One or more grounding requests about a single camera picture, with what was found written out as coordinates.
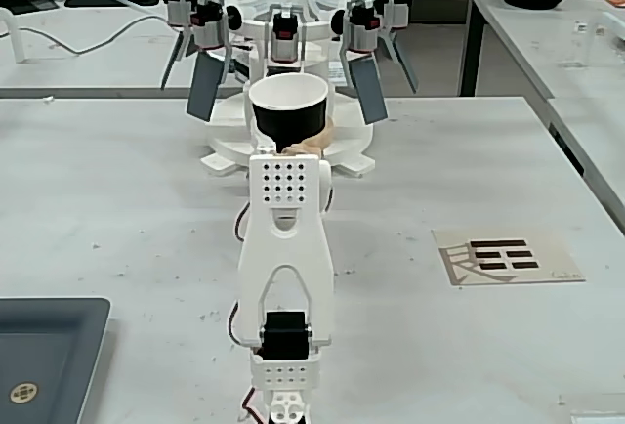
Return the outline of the white and tan gripper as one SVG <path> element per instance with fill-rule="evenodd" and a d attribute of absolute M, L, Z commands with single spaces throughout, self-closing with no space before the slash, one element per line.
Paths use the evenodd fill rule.
<path fill-rule="evenodd" d="M 285 156 L 316 155 L 322 156 L 322 149 L 328 148 L 334 138 L 334 122 L 331 118 L 325 120 L 324 128 L 312 136 L 312 143 L 300 142 L 285 147 L 280 154 Z M 252 144 L 257 154 L 274 154 L 274 140 L 263 133 L 252 133 Z"/>

